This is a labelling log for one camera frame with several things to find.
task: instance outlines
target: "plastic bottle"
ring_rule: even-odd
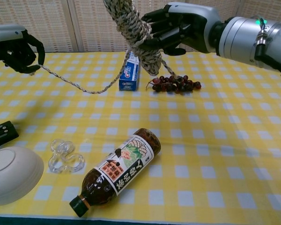
[[[70,206],[82,217],[91,206],[102,205],[121,191],[161,150],[158,138],[141,128],[87,173],[81,194]]]

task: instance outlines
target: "blue toothpaste box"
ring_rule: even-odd
[[[136,91],[139,77],[139,58],[130,52],[129,59],[125,65],[124,72],[118,82],[119,90]]]

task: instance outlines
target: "grape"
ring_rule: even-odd
[[[171,92],[172,91],[172,85],[167,85],[167,92]]]
[[[183,78],[178,76],[178,78],[176,79],[177,83],[183,84]]]
[[[156,91],[156,92],[160,92],[160,91],[161,91],[161,85],[157,85],[157,86],[155,87],[155,91]]]
[[[157,77],[157,78],[154,78],[152,81],[153,81],[153,83],[157,84],[160,82],[160,79]]]
[[[169,82],[171,82],[171,83],[174,83],[175,82],[175,77],[172,75],[172,76],[170,76],[170,78],[169,78]]]
[[[193,87],[192,87],[191,84],[187,83],[185,86],[186,86],[186,90],[187,91],[192,91],[193,90]]]
[[[186,90],[186,87],[185,87],[184,85],[181,86],[181,91],[182,91],[182,92],[187,91],[187,90]]]
[[[183,80],[184,80],[184,83],[186,83],[187,80],[188,80],[188,75],[185,75],[185,76],[183,77]]]
[[[165,85],[162,85],[162,86],[161,86],[161,91],[166,91],[166,90],[167,90],[166,86],[165,86]]]
[[[172,91],[176,91],[177,90],[177,87],[176,87],[176,85],[172,85]]]
[[[182,85],[177,83],[176,86],[177,86],[177,91],[181,91]]]
[[[201,86],[201,83],[199,81],[197,81],[197,82],[194,83],[194,87],[196,89],[201,89],[202,86]]]

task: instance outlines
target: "white bowl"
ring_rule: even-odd
[[[44,163],[39,155],[23,147],[0,150],[0,205],[25,196],[39,182]]]

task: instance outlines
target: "black remote control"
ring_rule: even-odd
[[[11,141],[18,136],[14,125],[10,121],[0,124],[0,145]]]

